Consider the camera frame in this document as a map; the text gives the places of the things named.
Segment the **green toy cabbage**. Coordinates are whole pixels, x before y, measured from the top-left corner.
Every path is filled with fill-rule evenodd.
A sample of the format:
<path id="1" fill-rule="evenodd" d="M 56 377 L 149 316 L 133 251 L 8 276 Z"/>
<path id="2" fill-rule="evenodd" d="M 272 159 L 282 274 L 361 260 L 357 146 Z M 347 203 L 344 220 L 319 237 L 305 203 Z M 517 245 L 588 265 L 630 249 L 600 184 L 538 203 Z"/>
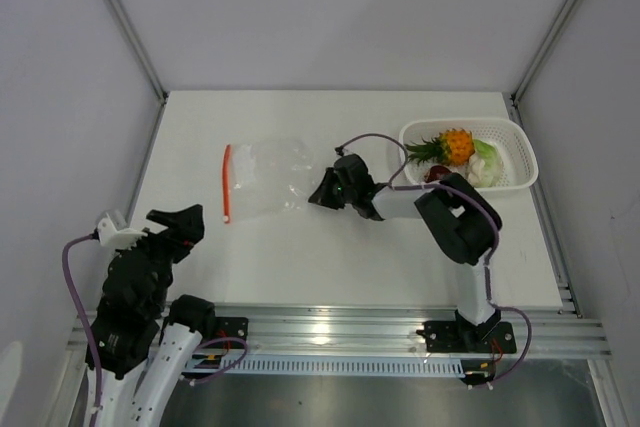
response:
<path id="1" fill-rule="evenodd" d="M 480 139 L 475 139 L 473 141 L 473 144 L 475 149 L 474 154 L 479 154 L 480 156 L 482 156 L 489 165 L 492 176 L 489 187 L 493 187 L 498 183 L 503 174 L 502 158 L 497 148 L 492 144 L 484 142 Z"/>

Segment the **frame post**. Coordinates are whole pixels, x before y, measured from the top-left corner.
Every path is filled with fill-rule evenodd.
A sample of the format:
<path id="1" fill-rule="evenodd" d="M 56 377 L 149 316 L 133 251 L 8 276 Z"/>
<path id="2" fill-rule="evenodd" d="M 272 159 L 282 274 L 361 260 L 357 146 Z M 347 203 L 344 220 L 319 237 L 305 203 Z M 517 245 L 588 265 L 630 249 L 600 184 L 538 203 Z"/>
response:
<path id="1" fill-rule="evenodd" d="M 162 81 L 155 69 L 148 51 L 145 48 L 141 37 L 131 20 L 131 17 L 122 0 L 103 0 L 116 27 L 118 28 L 126 46 L 140 68 L 144 78 L 149 84 L 154 96 L 164 104 L 168 97 L 168 92 L 164 88 Z"/>
<path id="2" fill-rule="evenodd" d="M 561 40 L 573 16 L 583 0 L 562 0 L 554 14 L 541 42 L 536 47 L 530 61 L 521 75 L 514 91 L 510 95 L 511 104 L 518 108 L 525 94 L 540 73 L 556 45 Z"/>

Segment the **left back frame post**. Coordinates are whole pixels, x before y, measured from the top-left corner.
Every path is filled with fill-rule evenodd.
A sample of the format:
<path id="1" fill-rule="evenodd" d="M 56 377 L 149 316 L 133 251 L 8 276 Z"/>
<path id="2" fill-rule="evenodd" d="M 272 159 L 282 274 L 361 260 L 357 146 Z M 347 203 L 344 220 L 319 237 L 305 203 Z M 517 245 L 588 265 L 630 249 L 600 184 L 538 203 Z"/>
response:
<path id="1" fill-rule="evenodd" d="M 140 68 L 144 78 L 149 84 L 154 96 L 164 104 L 168 97 L 168 92 L 164 88 L 162 81 L 155 69 L 148 51 L 145 48 L 141 37 L 131 20 L 131 17 L 122 0 L 103 0 L 116 27 L 118 28 L 126 46 Z"/>

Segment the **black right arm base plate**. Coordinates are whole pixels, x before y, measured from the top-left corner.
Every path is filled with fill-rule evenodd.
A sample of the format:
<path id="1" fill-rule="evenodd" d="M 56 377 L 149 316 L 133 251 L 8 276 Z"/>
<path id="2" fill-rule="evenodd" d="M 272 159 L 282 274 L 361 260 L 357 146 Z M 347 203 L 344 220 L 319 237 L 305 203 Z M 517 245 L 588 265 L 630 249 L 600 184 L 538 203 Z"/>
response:
<path id="1" fill-rule="evenodd" d="M 490 354 L 497 352 L 515 354 L 517 344 L 512 325 L 500 321 L 489 329 L 479 326 L 463 326 L 457 321 L 426 321 L 415 331 L 426 344 L 429 353 Z"/>

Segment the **white plastic basket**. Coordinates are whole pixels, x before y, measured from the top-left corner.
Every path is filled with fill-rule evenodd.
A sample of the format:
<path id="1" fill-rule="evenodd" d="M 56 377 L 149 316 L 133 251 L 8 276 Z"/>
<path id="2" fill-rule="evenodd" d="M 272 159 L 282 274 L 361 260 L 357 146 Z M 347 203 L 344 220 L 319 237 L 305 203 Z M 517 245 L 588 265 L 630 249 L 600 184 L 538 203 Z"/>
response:
<path id="1" fill-rule="evenodd" d="M 470 144 L 472 154 L 459 165 L 436 158 L 419 160 L 416 148 L 454 133 Z M 484 195 L 507 195 L 531 187 L 539 175 L 537 160 L 526 134 L 516 123 L 502 118 L 417 120 L 406 124 L 399 140 L 413 159 L 404 166 L 409 183 L 427 181 L 439 167 L 461 174 Z"/>

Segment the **right back frame post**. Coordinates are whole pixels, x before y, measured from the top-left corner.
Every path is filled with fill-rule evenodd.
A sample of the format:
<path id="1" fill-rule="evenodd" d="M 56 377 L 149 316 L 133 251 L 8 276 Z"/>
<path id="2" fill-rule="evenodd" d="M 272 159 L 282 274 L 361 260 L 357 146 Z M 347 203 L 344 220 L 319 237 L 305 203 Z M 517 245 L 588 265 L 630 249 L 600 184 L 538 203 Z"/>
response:
<path id="1" fill-rule="evenodd" d="M 554 14 L 541 42 L 536 47 L 530 61 L 521 75 L 514 91 L 510 95 L 511 104 L 518 108 L 525 94 L 540 73 L 556 45 L 561 40 L 573 16 L 583 0 L 562 0 Z"/>

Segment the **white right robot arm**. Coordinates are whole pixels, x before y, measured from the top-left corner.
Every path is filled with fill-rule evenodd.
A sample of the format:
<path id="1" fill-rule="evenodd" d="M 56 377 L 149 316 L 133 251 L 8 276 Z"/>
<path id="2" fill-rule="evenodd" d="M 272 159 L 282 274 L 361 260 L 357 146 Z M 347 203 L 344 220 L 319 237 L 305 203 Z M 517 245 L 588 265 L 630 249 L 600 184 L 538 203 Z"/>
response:
<path id="1" fill-rule="evenodd" d="M 325 170 L 308 202 L 332 210 L 351 206 L 373 221 L 423 221 L 443 254 L 458 265 L 458 342 L 475 351 L 491 341 L 501 314 L 492 302 L 489 264 L 502 220 L 464 177 L 451 173 L 432 183 L 394 187 L 374 181 L 364 160 L 349 154 Z"/>

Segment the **aluminium frame rail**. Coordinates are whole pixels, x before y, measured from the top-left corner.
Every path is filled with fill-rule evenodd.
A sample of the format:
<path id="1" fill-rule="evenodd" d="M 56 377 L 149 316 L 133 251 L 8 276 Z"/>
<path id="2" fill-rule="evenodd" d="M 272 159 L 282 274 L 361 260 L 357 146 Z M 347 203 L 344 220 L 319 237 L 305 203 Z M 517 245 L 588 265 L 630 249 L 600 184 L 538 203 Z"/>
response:
<path id="1" fill-rule="evenodd" d="M 425 353 L 423 323 L 451 320 L 451 309 L 218 304 L 219 317 L 248 319 L 250 351 L 273 355 L 409 357 Z M 528 314 L 532 359 L 609 359 L 602 322 L 575 313 Z"/>

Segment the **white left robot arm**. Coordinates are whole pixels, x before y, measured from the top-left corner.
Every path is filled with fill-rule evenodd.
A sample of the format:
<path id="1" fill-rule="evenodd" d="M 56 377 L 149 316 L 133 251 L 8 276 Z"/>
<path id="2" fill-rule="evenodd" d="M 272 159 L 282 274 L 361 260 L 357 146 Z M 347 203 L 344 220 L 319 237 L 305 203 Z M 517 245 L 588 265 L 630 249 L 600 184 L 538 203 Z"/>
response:
<path id="1" fill-rule="evenodd" d="M 204 238 L 200 204 L 150 211 L 161 231 L 126 226 L 106 213 L 94 231 L 114 252 L 87 332 L 87 426 L 156 426 L 183 368 L 217 334 L 213 303 L 192 295 L 168 301 L 173 268 Z"/>

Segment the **clear zip bag orange zipper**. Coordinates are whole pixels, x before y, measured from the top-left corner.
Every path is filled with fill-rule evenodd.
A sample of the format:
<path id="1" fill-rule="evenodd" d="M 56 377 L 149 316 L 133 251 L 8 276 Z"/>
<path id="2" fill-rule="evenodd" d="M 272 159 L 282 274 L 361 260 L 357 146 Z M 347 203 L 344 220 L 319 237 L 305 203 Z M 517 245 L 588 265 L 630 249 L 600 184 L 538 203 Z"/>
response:
<path id="1" fill-rule="evenodd" d="M 302 208 L 320 168 L 307 144 L 295 137 L 225 146 L 221 190 L 226 224 Z"/>

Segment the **dark red toy apple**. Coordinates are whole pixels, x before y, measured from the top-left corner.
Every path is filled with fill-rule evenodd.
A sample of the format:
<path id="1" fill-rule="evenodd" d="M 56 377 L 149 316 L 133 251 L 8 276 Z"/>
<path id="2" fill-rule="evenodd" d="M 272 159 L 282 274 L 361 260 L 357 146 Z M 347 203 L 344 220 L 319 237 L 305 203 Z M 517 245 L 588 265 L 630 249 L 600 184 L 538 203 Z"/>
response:
<path id="1" fill-rule="evenodd" d="M 451 174 L 451 170 L 443 165 L 434 165 L 425 173 L 424 181 L 427 183 L 436 182 Z"/>

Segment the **toy pineapple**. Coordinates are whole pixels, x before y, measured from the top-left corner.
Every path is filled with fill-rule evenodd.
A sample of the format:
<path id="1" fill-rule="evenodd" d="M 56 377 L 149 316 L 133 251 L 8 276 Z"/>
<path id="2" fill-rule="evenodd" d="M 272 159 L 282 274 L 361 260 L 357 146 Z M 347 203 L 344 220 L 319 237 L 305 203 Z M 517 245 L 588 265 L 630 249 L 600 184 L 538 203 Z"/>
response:
<path id="1" fill-rule="evenodd" d="M 432 162 L 438 165 L 462 166 L 475 153 L 474 139 L 464 129 L 448 129 L 430 140 L 406 144 L 410 162 L 418 165 Z"/>

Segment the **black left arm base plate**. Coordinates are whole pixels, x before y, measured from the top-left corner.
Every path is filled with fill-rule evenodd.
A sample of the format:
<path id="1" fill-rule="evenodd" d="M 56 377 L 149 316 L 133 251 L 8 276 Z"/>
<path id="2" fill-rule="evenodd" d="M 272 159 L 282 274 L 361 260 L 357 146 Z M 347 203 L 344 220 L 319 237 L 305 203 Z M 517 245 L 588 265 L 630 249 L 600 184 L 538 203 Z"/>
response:
<path id="1" fill-rule="evenodd" d="M 249 333 L 249 319 L 246 317 L 218 317 L 213 339 L 214 348 L 224 351 L 243 349 L 243 341 L 247 340 Z"/>

